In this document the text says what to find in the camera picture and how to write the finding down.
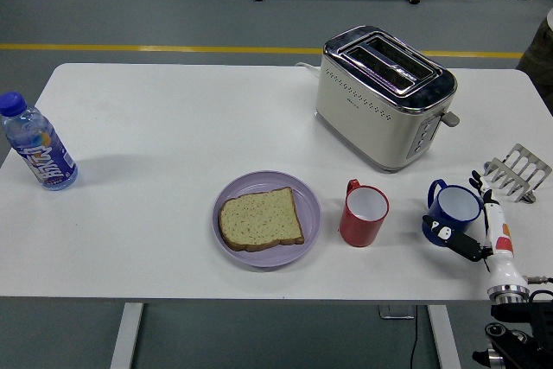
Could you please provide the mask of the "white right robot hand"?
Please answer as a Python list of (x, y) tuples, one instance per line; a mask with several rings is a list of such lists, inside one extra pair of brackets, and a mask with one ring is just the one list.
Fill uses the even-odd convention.
[[(528, 283), (515, 266), (511, 234), (502, 207), (481, 174), (473, 171), (469, 183), (477, 194), (442, 180), (432, 182), (427, 197), (429, 210), (423, 215), (423, 233), (430, 242), (470, 261), (485, 261), (490, 272), (487, 294), (491, 300), (523, 302), (529, 295)], [(466, 234), (481, 214), (486, 231), (483, 245)]]

